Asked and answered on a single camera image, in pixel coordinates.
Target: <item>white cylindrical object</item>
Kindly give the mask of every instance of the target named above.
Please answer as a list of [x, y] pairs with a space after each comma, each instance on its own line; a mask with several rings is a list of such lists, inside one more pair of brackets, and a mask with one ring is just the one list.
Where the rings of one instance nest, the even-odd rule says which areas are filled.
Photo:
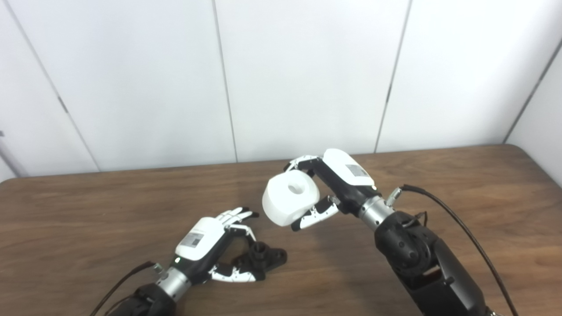
[[279, 226], [287, 226], [320, 200], [316, 183], [306, 173], [291, 170], [269, 179], [261, 200], [265, 214]]

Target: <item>label sticker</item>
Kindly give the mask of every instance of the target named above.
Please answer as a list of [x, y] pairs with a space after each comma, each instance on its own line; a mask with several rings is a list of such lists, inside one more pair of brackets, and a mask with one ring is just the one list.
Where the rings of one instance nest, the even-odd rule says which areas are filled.
[[191, 248], [197, 248], [201, 239], [203, 239], [205, 235], [199, 233], [189, 233], [182, 239], [182, 242], [179, 243], [182, 246], [188, 246]]
[[346, 167], [356, 177], [368, 177], [369, 176], [369, 174], [363, 168], [361, 168], [360, 165], [346, 165]]

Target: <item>white wall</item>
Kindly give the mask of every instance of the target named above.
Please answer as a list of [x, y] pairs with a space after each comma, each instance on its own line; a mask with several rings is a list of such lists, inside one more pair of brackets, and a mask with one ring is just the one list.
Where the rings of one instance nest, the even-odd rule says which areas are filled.
[[214, 4], [2, 0], [2, 154], [45, 175], [501, 143], [562, 38], [558, 0]]
[[4, 2], [0, 87], [0, 152], [20, 175], [98, 171]]
[[235, 162], [211, 1], [10, 3], [102, 171]]
[[407, 0], [216, 7], [239, 161], [374, 151]]
[[378, 152], [501, 143], [562, 38], [562, 1], [413, 1]]
[[508, 143], [521, 147], [562, 187], [562, 53], [558, 53]]

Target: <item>wooden table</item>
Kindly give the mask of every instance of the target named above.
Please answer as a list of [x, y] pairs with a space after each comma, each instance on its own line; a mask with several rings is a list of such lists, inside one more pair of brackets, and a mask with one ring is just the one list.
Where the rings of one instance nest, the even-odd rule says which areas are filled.
[[[480, 240], [521, 315], [562, 310], [562, 190], [520, 149], [483, 146], [355, 156], [388, 194], [403, 183], [448, 203]], [[167, 264], [202, 216], [246, 205], [261, 210], [267, 180], [286, 161], [12, 179], [0, 185], [0, 306], [3, 315], [87, 315], [130, 269]], [[328, 193], [321, 186], [322, 193]], [[509, 314], [488, 268], [462, 230], [429, 199], [404, 193], [395, 207], [427, 210], [481, 286]], [[247, 222], [289, 261], [264, 282], [191, 288], [178, 315], [420, 315], [352, 215], [293, 233], [266, 216]], [[243, 251], [236, 243], [229, 254]], [[153, 282], [131, 278], [106, 303]]]

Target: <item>hole in white object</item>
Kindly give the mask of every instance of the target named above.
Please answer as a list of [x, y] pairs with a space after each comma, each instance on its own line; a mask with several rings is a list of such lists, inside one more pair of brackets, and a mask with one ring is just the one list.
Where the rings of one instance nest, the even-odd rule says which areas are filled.
[[289, 187], [289, 191], [294, 194], [302, 194], [305, 191], [305, 186], [301, 183], [290, 182], [287, 186]]

